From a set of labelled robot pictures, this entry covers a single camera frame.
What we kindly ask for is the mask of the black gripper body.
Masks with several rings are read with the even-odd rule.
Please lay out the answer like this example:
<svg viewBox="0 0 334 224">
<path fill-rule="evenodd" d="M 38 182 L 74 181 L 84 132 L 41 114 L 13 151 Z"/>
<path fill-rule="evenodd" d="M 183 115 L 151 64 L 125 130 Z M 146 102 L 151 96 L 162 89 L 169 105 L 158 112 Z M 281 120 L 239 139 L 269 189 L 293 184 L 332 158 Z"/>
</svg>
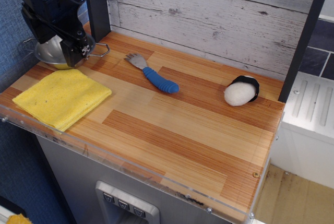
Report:
<svg viewBox="0 0 334 224">
<path fill-rule="evenodd" d="M 35 39 L 44 44 L 54 36 L 61 38 L 61 49 L 67 65 L 74 67 L 88 51 L 87 33 L 78 18 L 65 16 L 60 21 L 49 22 L 37 15 L 28 5 L 23 5 L 22 15 Z"/>
</svg>

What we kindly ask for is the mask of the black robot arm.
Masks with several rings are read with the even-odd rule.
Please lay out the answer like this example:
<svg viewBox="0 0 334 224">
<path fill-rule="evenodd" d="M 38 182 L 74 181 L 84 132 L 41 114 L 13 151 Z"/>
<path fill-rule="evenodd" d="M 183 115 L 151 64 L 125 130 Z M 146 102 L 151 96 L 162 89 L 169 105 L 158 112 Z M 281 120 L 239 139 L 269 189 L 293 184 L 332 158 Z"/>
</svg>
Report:
<svg viewBox="0 0 334 224">
<path fill-rule="evenodd" d="M 74 67 L 90 51 L 87 34 L 78 18 L 86 0 L 22 0 L 22 15 L 40 44 L 60 37 L 61 52 L 69 67 Z"/>
</svg>

